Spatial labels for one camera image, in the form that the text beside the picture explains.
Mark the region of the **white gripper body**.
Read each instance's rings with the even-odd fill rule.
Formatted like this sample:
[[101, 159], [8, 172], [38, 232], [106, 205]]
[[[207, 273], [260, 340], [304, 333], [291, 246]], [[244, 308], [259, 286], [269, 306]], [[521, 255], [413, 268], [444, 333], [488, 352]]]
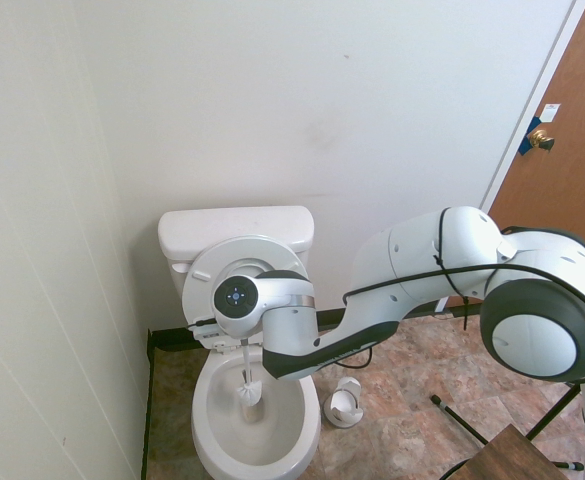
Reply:
[[219, 326], [195, 326], [194, 339], [211, 351], [232, 351], [241, 347], [241, 341], [226, 334]]

